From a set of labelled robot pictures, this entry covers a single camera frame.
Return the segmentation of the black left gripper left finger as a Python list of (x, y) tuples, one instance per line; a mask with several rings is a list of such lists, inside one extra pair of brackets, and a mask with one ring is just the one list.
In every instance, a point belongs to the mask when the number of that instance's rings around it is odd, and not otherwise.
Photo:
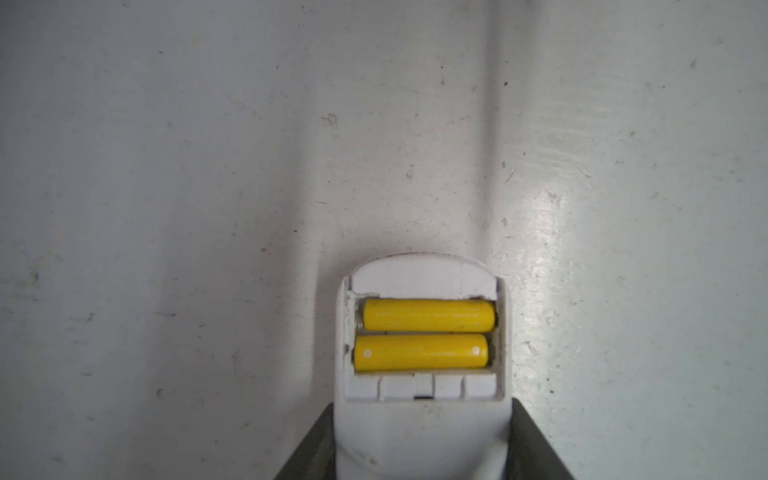
[(274, 477), (275, 480), (335, 480), (334, 404), (329, 403)]

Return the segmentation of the white remote green buttons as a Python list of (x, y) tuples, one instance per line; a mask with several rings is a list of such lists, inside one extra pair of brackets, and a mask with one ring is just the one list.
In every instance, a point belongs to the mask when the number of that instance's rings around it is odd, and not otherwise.
[[(382, 332), (362, 325), (368, 299), (486, 300), (486, 333)], [(340, 479), (501, 479), (512, 416), (507, 286), (482, 263), (441, 253), (367, 261), (347, 275), (336, 307), (334, 437)], [(483, 369), (357, 372), (365, 335), (482, 334)]]

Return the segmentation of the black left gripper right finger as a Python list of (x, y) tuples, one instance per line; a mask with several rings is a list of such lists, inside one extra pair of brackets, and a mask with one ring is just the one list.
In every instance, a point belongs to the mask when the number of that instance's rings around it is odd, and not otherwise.
[(512, 399), (505, 478), (509, 480), (574, 480), (522, 402)]

